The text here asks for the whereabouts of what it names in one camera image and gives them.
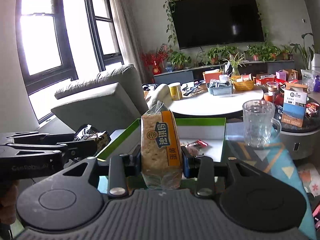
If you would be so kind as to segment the person left hand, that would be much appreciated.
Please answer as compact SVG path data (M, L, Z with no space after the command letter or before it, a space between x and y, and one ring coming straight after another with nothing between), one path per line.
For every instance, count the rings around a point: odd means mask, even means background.
M1 193L1 223L6 225L14 224L16 220L16 201L20 181L15 180L6 186L4 193Z

